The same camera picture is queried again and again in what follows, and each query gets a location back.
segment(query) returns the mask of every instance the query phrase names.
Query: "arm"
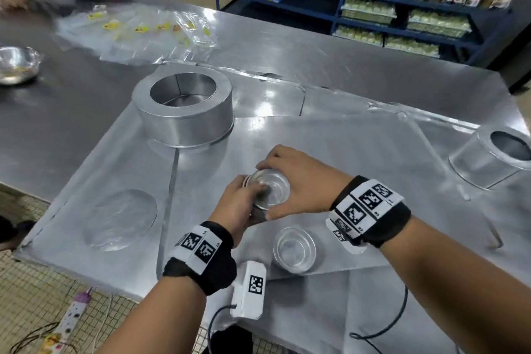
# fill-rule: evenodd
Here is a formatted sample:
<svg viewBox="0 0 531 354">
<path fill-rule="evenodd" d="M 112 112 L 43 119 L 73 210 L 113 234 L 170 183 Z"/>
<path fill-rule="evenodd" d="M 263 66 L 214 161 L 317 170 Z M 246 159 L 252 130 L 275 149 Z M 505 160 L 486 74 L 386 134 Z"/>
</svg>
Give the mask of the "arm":
<svg viewBox="0 0 531 354">
<path fill-rule="evenodd" d="M 271 220 L 330 210 L 353 178 L 280 145 L 257 168 L 282 171 L 291 186 L 288 201 L 269 210 Z M 428 315 L 467 353 L 531 352 L 527 286 L 415 217 L 380 250 Z"/>
<path fill-rule="evenodd" d="M 222 225 L 236 247 L 249 226 L 260 185 L 242 188 L 237 176 L 225 189 L 209 221 Z M 207 296 L 189 277 L 162 277 L 107 339 L 98 354 L 184 354 L 192 352 Z"/>
</svg>

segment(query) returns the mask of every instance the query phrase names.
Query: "blue metal rack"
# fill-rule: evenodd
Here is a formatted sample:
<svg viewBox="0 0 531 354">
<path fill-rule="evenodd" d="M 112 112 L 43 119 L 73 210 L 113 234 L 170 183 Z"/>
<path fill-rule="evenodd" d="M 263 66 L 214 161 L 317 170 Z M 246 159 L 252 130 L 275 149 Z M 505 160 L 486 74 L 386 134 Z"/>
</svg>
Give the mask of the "blue metal rack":
<svg viewBox="0 0 531 354">
<path fill-rule="evenodd" d="M 466 63 L 471 66 L 473 66 L 479 60 L 487 48 L 490 48 L 495 44 L 495 41 L 503 32 L 503 29 L 507 28 L 512 20 L 510 9 L 501 13 L 498 10 L 496 11 L 496 14 L 493 14 L 494 11 L 491 10 L 472 8 L 460 4 L 435 3 L 424 0 L 377 0 L 392 3 L 408 10 L 412 8 L 420 8 L 424 10 L 435 10 L 440 12 L 452 12 L 467 15 L 473 29 L 473 35 L 469 37 L 465 36 L 463 38 L 452 38 L 443 35 L 406 29 L 405 26 L 407 24 L 407 20 L 398 23 L 395 20 L 390 25 L 381 25 L 373 22 L 365 22 L 362 20 L 341 17 L 341 6 L 343 6 L 344 1 L 345 0 L 283 0 L 280 3 L 276 3 L 269 0 L 235 0 L 229 3 L 229 5 L 227 5 L 223 10 L 234 12 L 236 14 L 249 15 L 248 13 L 244 13 L 244 11 L 246 9 L 249 10 L 250 5 L 262 5 L 263 8 L 266 9 L 273 8 L 271 10 L 276 11 L 277 15 L 279 12 L 278 10 L 291 12 L 292 15 L 289 17 L 289 21 L 287 23 L 282 22 L 282 24 L 304 29 L 307 29 L 308 27 L 311 28 L 312 26 L 309 26 L 308 23 L 305 22 L 306 20 L 301 20 L 302 17 L 308 16 L 316 21 L 313 24 L 315 28 L 319 28 L 319 32 L 323 32 L 321 29 L 326 28 L 326 33 L 330 35 L 335 32 L 337 25 L 346 25 L 350 27 L 368 29 L 383 34 L 409 37 L 418 41 L 441 45 L 445 50 L 447 50 L 448 47 L 460 49 L 461 51 L 464 51 L 467 56 L 463 60 L 456 59 L 458 54 L 454 53 L 452 54 L 454 56 L 452 60 L 462 61 L 462 63 Z M 216 8 L 220 10 L 219 0 L 216 0 Z M 263 19 L 266 21 L 277 22 L 277 20 L 271 20 L 270 14 L 266 15 L 263 15 Z M 259 19 L 262 18 L 261 14 L 249 16 Z M 475 18 L 479 17 L 480 22 L 487 22 L 491 18 L 496 18 L 498 23 L 495 26 L 490 25 L 491 28 L 487 31 L 480 31 L 475 24 L 473 16 Z M 301 25 L 296 23 L 297 20 L 302 21 Z M 329 22 L 329 31 L 327 31 L 328 26 L 326 25 L 326 22 Z"/>
</svg>

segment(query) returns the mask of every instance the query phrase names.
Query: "white cable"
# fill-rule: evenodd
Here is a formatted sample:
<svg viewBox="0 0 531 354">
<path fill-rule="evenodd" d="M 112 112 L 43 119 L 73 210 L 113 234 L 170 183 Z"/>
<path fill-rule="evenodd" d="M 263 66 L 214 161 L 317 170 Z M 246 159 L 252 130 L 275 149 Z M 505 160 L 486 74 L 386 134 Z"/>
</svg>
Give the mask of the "white cable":
<svg viewBox="0 0 531 354">
<path fill-rule="evenodd" d="M 99 340 L 99 334 L 101 333 L 101 331 L 103 329 L 103 325 L 105 324 L 105 321 L 109 317 L 110 307 L 111 307 L 112 304 L 113 304 L 113 294 L 111 294 L 109 296 L 109 306 L 107 307 L 107 312 L 105 312 L 105 317 L 103 318 L 103 320 L 102 320 L 102 322 L 100 324 L 100 328 L 98 329 L 98 332 L 96 333 L 96 336 L 94 336 L 94 341 L 92 342 L 91 354 L 94 354 L 94 351 L 96 350 L 96 344 L 98 343 L 98 340 Z"/>
</svg>

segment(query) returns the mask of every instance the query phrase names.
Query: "metal cylinder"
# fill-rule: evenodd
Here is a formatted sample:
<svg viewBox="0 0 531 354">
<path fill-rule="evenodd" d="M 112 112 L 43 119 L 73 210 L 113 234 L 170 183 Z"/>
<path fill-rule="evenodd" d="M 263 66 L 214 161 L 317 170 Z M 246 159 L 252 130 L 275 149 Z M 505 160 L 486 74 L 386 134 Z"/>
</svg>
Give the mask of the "metal cylinder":
<svg viewBox="0 0 531 354">
<path fill-rule="evenodd" d="M 509 127 L 481 126 L 449 161 L 467 182 L 498 190 L 531 179 L 531 138 Z"/>
<path fill-rule="evenodd" d="M 165 64 L 132 96 L 150 137 L 171 147 L 198 147 L 225 136 L 234 124 L 232 84 L 220 72 Z"/>
</svg>

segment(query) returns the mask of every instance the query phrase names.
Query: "black shoe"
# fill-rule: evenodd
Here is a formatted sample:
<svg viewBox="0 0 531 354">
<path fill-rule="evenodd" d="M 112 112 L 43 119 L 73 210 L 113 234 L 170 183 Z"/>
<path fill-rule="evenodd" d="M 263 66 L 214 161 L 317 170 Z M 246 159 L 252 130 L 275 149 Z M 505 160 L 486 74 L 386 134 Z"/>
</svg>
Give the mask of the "black shoe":
<svg viewBox="0 0 531 354">
<path fill-rule="evenodd" d="M 233 325 L 216 332 L 210 339 L 212 353 L 205 348 L 203 354 L 252 354 L 253 335 L 251 332 Z"/>
</svg>

